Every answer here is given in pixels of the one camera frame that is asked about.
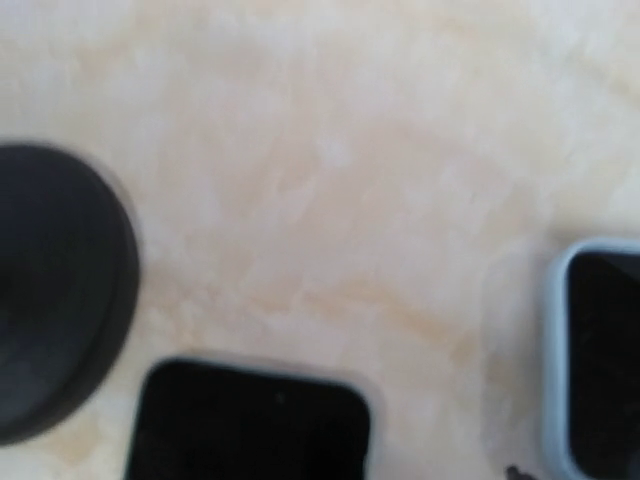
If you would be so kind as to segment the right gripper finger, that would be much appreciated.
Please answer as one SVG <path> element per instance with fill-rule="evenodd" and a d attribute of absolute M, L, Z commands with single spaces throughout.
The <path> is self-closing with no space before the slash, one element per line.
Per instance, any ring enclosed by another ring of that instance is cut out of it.
<path fill-rule="evenodd" d="M 535 480 L 535 477 L 531 474 L 521 471 L 519 467 L 510 465 L 505 469 L 506 480 Z"/>

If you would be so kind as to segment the lone black smartphone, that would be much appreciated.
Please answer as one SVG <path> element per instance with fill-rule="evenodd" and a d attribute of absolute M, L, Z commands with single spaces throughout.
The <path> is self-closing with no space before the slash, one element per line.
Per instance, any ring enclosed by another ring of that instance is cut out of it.
<path fill-rule="evenodd" d="M 169 358 L 142 385 L 127 479 L 364 479 L 372 415 L 344 382 Z"/>

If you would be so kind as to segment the black pole phone stand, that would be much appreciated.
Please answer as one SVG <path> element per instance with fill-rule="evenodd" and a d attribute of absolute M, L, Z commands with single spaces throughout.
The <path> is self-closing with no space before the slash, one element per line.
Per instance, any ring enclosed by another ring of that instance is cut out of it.
<path fill-rule="evenodd" d="M 35 437 L 105 379 L 131 325 L 137 242 L 111 186 L 42 144 L 1 148 L 1 441 Z"/>

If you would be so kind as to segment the middle stacked blue smartphone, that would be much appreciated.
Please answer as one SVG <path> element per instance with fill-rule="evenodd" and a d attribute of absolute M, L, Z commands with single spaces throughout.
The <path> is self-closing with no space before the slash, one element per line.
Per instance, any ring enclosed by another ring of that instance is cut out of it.
<path fill-rule="evenodd" d="M 542 449 L 556 479 L 639 476 L 639 243 L 590 238 L 544 287 Z"/>

